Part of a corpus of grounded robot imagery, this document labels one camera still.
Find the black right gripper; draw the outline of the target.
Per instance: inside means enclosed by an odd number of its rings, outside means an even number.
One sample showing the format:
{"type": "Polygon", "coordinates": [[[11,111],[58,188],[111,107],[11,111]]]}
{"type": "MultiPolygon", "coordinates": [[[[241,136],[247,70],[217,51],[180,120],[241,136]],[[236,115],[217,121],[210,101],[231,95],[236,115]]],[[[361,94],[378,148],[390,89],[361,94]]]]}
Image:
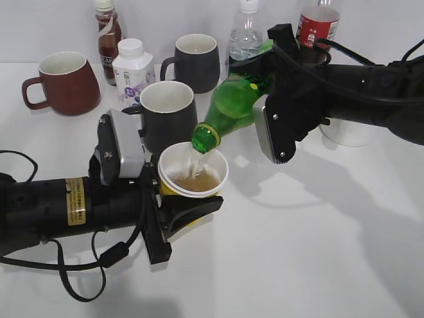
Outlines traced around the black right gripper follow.
{"type": "Polygon", "coordinates": [[[305,101],[313,84],[304,72],[295,68],[303,65],[303,59],[292,25],[277,24],[267,33],[268,42],[260,47],[257,55],[244,60],[230,59],[229,75],[254,80],[260,86],[260,94],[268,94],[284,112],[282,118],[286,123],[282,127],[287,132],[281,135],[300,142],[325,120],[316,111],[309,110],[305,101]]]}

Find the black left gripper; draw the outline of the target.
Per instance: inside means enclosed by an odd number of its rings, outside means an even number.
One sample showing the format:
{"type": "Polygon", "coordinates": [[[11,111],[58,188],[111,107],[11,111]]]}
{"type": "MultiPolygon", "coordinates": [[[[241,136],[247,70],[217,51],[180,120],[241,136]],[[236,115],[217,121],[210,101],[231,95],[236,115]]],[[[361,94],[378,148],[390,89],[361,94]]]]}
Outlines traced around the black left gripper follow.
{"type": "Polygon", "coordinates": [[[92,214],[89,221],[94,229],[135,226],[130,238],[100,255],[100,264],[116,264],[127,257],[139,234],[144,239],[150,263],[167,262],[172,253],[167,239],[192,222],[218,211],[223,204],[219,195],[205,198],[167,195],[162,198],[158,216],[158,186],[158,171],[153,163],[145,164],[139,177],[117,179],[111,185],[101,183],[99,168],[90,168],[92,214]]]}

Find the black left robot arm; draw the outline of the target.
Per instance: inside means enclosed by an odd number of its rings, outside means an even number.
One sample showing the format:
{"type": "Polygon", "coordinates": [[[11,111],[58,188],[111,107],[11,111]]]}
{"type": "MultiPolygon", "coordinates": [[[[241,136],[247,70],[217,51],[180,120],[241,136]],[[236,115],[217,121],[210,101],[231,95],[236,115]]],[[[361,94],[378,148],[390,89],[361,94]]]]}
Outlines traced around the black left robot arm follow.
{"type": "Polygon", "coordinates": [[[129,254],[142,236],[151,264],[167,262],[172,253],[169,238],[200,218],[218,211],[221,196],[189,198],[160,194],[160,178],[147,163],[138,178],[100,182],[99,170],[88,177],[17,183],[1,176],[1,263],[55,270],[44,264],[9,258],[8,255],[38,246],[49,239],[95,231],[133,227],[130,237],[101,254],[98,261],[67,265],[70,271],[112,267],[129,254]]]}

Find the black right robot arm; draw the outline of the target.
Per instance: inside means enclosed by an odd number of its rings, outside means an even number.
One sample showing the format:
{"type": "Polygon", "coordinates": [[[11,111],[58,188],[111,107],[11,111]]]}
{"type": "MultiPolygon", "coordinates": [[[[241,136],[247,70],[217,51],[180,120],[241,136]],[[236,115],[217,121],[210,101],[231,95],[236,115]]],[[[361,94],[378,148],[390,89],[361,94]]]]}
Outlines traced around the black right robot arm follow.
{"type": "Polygon", "coordinates": [[[423,144],[423,58],[376,64],[326,38],[302,48],[289,24],[268,30],[271,47],[230,72],[265,84],[266,126],[273,145],[293,147],[331,119],[387,128],[423,144]]]}

